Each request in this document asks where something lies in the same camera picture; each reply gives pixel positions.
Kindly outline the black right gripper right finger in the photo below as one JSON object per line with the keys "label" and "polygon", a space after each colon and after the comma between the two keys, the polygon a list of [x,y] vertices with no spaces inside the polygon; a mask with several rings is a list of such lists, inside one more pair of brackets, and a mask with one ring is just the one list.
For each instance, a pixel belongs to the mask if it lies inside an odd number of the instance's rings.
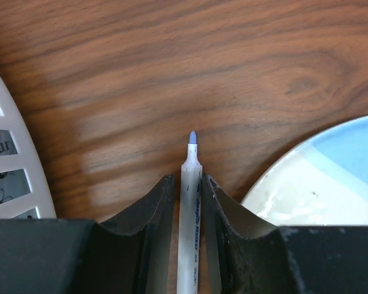
{"label": "black right gripper right finger", "polygon": [[282,238],[209,175],[202,211],[211,293],[281,293]]}

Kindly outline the white pen with blue end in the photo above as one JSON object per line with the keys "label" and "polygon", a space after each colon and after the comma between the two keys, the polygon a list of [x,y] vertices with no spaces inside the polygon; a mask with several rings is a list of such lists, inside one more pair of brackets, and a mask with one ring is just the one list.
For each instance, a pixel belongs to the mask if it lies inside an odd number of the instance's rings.
{"label": "white pen with blue end", "polygon": [[197,154],[197,135],[191,131],[181,166],[177,293],[198,291],[202,165]]}

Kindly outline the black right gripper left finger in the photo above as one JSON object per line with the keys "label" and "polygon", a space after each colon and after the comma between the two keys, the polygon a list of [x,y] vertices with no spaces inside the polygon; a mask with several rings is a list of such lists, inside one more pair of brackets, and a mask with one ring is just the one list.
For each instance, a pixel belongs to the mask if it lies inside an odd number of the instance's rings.
{"label": "black right gripper left finger", "polygon": [[142,198],[101,222],[111,235],[102,269],[109,293],[166,293],[175,176],[165,175]]}

